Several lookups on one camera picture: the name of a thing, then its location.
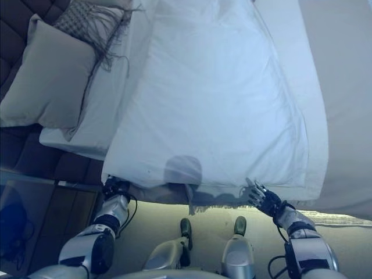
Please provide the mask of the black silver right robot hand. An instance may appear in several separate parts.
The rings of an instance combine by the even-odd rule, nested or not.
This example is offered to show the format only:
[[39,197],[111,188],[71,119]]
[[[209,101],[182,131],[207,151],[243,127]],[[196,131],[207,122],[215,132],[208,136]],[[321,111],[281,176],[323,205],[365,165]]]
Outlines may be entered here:
[[264,185],[246,178],[248,203],[264,214],[274,217],[282,204],[281,199]]

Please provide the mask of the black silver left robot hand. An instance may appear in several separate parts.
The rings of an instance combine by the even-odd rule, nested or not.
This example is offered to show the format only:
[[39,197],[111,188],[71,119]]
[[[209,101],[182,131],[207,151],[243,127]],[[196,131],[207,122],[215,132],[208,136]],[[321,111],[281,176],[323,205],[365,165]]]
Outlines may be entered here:
[[106,201],[116,195],[124,196],[127,199],[130,199],[130,195],[128,193],[129,187],[129,181],[124,181],[115,176],[108,176],[106,182],[102,187],[104,200]]

